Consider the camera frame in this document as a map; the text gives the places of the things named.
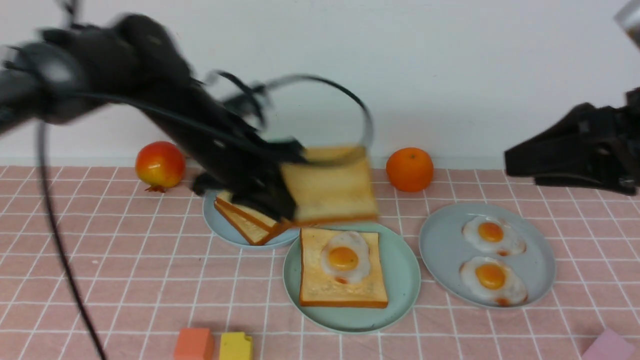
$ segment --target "fried egg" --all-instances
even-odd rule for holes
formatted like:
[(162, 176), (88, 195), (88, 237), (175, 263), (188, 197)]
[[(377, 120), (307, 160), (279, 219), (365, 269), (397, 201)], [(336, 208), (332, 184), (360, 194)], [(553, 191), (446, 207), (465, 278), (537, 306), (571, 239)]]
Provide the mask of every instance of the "fried egg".
[(460, 267), (462, 283), (479, 299), (500, 306), (517, 305), (527, 300), (527, 288), (500, 260), (476, 256)]
[(508, 256), (521, 254), (527, 250), (527, 243), (503, 219), (475, 217), (462, 228), (462, 236), (485, 254)]
[(334, 236), (320, 253), (323, 271), (341, 284), (357, 284), (369, 275), (369, 246), (362, 235), (345, 231)]

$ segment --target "light blue plate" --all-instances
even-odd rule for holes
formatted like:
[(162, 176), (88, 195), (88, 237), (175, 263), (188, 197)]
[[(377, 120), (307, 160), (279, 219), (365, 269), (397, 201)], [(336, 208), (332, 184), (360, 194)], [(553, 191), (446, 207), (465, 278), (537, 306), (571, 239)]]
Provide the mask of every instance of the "light blue plate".
[[(527, 250), (512, 256), (485, 254), (477, 250), (464, 239), (461, 230), (478, 215), (506, 220), (527, 243)], [(439, 209), (422, 225), (419, 245), (422, 260), (435, 281), (453, 295), (480, 307), (513, 309), (531, 305), (551, 290), (556, 278), (556, 258), (544, 235), (530, 222), (499, 206), (462, 203)], [(519, 305), (502, 307), (477, 298), (460, 279), (460, 266), (474, 256), (504, 261), (524, 282), (528, 299)]]
[(291, 302), (318, 326), (341, 334), (368, 334), (400, 321), (420, 292), (420, 264), (402, 236), (374, 223), (322, 226), (333, 230), (380, 233), (380, 263), (389, 305), (385, 309), (300, 306), (300, 240), (291, 245), (282, 276)]
[(273, 250), (280, 247), (290, 245), (300, 236), (299, 229), (290, 229), (284, 233), (269, 240), (264, 245), (255, 246), (251, 245), (244, 239), (244, 237), (233, 227), (225, 217), (213, 206), (216, 201), (217, 192), (209, 191), (204, 196), (202, 203), (202, 213), (207, 225), (225, 242), (244, 249), (252, 250)]

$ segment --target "egg yolk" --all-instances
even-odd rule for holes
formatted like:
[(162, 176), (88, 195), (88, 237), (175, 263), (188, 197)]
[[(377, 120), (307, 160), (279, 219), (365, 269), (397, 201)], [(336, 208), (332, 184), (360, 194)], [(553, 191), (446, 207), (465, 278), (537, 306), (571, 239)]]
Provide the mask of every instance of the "egg yolk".
[(504, 237), (504, 232), (500, 225), (493, 222), (483, 222), (478, 226), (478, 234), (486, 241), (497, 243)]
[(337, 247), (329, 252), (329, 264), (336, 270), (353, 270), (358, 266), (358, 255), (348, 247)]
[(483, 264), (476, 268), (480, 284), (489, 290), (497, 290), (504, 285), (504, 271), (496, 264)]

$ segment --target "orange block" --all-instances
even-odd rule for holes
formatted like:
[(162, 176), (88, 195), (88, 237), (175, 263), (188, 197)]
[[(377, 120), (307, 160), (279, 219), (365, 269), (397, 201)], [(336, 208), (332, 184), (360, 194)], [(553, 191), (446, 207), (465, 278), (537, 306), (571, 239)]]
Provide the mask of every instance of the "orange block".
[(174, 360), (211, 360), (214, 340), (209, 329), (185, 328), (180, 330), (173, 352)]

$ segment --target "yellow block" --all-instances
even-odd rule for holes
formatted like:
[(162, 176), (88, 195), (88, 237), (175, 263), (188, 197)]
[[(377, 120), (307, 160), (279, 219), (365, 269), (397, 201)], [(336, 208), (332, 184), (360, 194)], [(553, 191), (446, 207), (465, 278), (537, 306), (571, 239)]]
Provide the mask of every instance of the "yellow block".
[(243, 332), (225, 332), (220, 340), (220, 360), (253, 360), (253, 339)]

